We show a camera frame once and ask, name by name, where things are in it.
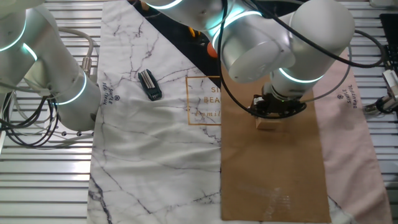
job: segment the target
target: metal grating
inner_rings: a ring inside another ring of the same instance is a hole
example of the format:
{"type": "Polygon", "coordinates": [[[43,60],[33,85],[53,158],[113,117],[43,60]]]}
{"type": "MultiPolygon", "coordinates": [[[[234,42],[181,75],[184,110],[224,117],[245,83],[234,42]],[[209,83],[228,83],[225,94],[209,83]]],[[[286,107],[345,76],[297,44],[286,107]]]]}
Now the metal grating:
{"type": "MultiPolygon", "coordinates": [[[[101,0],[47,0],[45,6],[63,27],[78,29],[91,35],[101,45],[100,29],[101,0]]],[[[386,44],[379,15],[389,11],[374,9],[368,2],[344,2],[354,15],[357,29],[375,36],[386,44]]],[[[70,34],[61,34],[62,40],[73,56],[81,62],[88,49],[85,39],[70,34]]],[[[379,51],[364,37],[355,36],[351,42],[353,59],[356,62],[371,63],[378,60],[379,51]]],[[[96,72],[97,51],[93,52],[93,70],[96,72]]],[[[362,101],[373,103],[386,94],[382,79],[383,68],[354,68],[362,101]]],[[[40,98],[35,94],[18,93],[18,99],[27,114],[32,113],[40,98]]],[[[15,111],[13,120],[21,120],[15,111]]],[[[377,158],[383,173],[391,201],[393,217],[398,224],[398,119],[390,114],[379,118],[369,118],[368,124],[375,145],[377,158]]],[[[0,223],[48,224],[86,223],[86,206],[92,137],[91,132],[78,138],[76,132],[64,129],[65,138],[73,144],[57,150],[26,149],[5,138],[0,156],[0,223]]],[[[40,136],[28,136],[33,141],[40,136]]],[[[60,144],[64,138],[57,133],[50,145],[60,144]]]]}

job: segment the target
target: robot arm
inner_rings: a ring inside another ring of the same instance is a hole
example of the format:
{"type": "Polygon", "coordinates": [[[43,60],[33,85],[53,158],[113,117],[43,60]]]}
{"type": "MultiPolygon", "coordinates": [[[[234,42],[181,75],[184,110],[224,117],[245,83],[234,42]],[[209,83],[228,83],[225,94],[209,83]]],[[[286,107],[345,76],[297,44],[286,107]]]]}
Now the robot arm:
{"type": "MultiPolygon", "coordinates": [[[[55,97],[60,121],[67,128],[91,130],[100,89],[62,43],[51,13],[44,6],[34,7],[33,2],[38,5],[43,0],[0,3],[0,82],[16,86],[29,78],[33,89],[55,97]]],[[[10,91],[0,88],[0,93],[10,91]]]]}
{"type": "MultiPolygon", "coordinates": [[[[220,0],[147,0],[154,9],[177,22],[202,31],[217,49],[223,15],[220,0]]],[[[228,1],[221,59],[230,77],[253,82],[271,73],[271,85],[263,93],[279,100],[299,99],[311,89],[335,61],[265,19],[242,0],[228,1]]],[[[311,0],[296,12],[280,18],[289,26],[339,55],[354,34],[350,12],[334,0],[311,0]]]]}

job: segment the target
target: pink cloth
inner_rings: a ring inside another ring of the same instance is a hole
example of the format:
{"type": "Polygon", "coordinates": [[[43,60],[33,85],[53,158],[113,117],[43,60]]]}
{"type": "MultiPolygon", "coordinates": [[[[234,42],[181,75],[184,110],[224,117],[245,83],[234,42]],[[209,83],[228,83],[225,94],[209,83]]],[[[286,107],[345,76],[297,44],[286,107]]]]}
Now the pink cloth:
{"type": "MultiPolygon", "coordinates": [[[[314,95],[333,88],[346,69],[346,65],[335,62],[314,86],[314,95]]],[[[329,196],[359,224],[392,223],[386,188],[352,71],[339,89],[315,102],[315,109],[329,196]]]]}

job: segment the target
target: small wooden block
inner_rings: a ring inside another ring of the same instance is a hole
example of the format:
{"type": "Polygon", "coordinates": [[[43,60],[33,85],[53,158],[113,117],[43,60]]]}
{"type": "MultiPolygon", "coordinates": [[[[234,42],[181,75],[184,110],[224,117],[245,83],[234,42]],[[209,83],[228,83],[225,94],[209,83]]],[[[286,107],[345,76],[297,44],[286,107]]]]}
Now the small wooden block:
{"type": "Polygon", "coordinates": [[[282,132],[285,130],[285,121],[281,119],[256,118],[256,128],[264,131],[282,132]]]}
{"type": "Polygon", "coordinates": [[[141,1],[141,7],[142,7],[142,10],[144,10],[144,11],[149,10],[149,6],[146,2],[141,1]]]}

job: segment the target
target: kraft paper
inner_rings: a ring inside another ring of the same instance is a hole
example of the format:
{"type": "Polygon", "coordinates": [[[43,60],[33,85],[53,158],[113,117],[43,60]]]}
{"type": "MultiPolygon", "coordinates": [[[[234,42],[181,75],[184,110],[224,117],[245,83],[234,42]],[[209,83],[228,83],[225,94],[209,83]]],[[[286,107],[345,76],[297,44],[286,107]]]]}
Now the kraft paper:
{"type": "MultiPolygon", "coordinates": [[[[267,81],[240,84],[224,77],[248,106],[267,81]]],[[[256,129],[255,117],[227,92],[221,97],[222,219],[330,223],[314,104],[286,119],[285,132],[272,132],[256,129]]]]}

